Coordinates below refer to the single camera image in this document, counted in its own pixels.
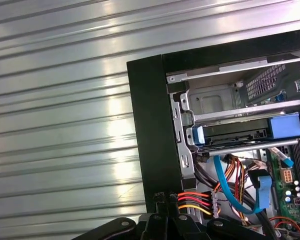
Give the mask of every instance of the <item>metal bracket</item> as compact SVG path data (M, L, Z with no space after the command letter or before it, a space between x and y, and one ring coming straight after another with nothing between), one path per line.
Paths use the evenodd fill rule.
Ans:
M180 95L180 101L181 101L181 107L184 111L189 111L190 110L190 105L189 105L189 99L188 99L188 93L182 93Z
M186 145L185 133L183 131L183 126L181 121L180 104L179 102L175 102L172 96L170 96L170 99L171 99L173 124L174 124L174 131L175 131L176 142L177 142L177 150L179 155L181 174L182 177L189 178L192 177L195 172L193 158L192 158L191 151Z
M267 59L258 59L258 60L253 60L250 62L245 62L245 63L240 63L240 64L234 64L234 65L230 65L230 66L220 66L218 68L219 71L213 71L213 72L208 72L208 73L204 73L204 74L188 76L186 73L182 73L182 74L178 74L178 75L168 76L166 78L166 80L167 80L168 84L173 84L173 83L177 83L177 82L181 82L181 81L187 81L190 79L198 79L198 78L203 78L203 77L208 77L208 76L228 74L228 73L234 73L234 72L239 72L239 71L259 69L259 68L264 68L264 67L271 67L271 66L275 66L275 65L289 64L289 63L295 63L295 62L300 62L300 57L288 59L288 60L274 61L274 62L268 62Z
M183 79L187 78L187 77L188 76L186 73L174 75L174 76L167 76L166 81L168 82L168 84L174 84L174 83L179 83L179 82L183 81Z
M192 127L187 128L185 130L185 134L186 134L186 141L187 141L188 145L191 145L191 146L195 145Z

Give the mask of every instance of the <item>yellow wire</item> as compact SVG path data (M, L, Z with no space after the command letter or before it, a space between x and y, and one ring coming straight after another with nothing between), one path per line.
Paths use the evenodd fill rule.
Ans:
M184 209L184 208L195 208L195 209L199 209L201 212L204 212L207 215L212 215L211 212L208 212L207 210L204 210L203 208L196 205L186 204L186 205L179 206L179 209Z

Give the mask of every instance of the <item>motherboard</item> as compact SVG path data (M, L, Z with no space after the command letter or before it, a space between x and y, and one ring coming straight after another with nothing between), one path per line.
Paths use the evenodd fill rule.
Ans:
M287 147L281 151L290 156ZM300 225L300 181L294 167L287 167L276 155L271 154L269 166L275 184L280 215L291 218Z

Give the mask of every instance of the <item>orange wire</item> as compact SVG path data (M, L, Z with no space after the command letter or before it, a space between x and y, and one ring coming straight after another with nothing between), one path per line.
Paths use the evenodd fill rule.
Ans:
M286 217L286 216L274 216L274 217L272 217L272 218L270 218L270 221L272 221L272 220L275 220L275 219L285 219L285 220L289 220L290 222L290 224L292 223L297 229L298 229L298 231L300 232L300 226L295 222L295 221L293 221L291 218L289 218L289 217Z
M191 194L191 195L197 195L197 196L201 196L201 197L210 197L208 194L203 194L203 193L198 193L195 191L185 191L185 192L181 192L178 194L178 197L183 196L183 195L187 195L187 194Z
M231 174L231 171L234 169L234 167L235 167L235 164L233 164L234 163L234 161L231 161L231 164L230 164L230 166L229 166L229 168L225 171L225 173L224 173L224 175L225 175L225 177L227 178L227 177L229 177L229 175L232 175ZM220 182L218 182L218 184L215 186L215 188L213 189L213 191L215 192L218 188L219 188L219 186L220 186Z

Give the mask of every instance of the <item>capacitor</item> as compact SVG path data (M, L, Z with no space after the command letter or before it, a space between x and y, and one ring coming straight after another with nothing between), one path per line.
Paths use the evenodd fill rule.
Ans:
M286 203L290 203L290 202L291 202L291 198L288 197L288 196L286 196L285 199L284 199L284 201L285 201Z
M285 191L285 195L286 196L291 196L291 191L290 190Z
M292 230L292 225L289 223L289 224L286 225L286 228L287 228L288 230Z

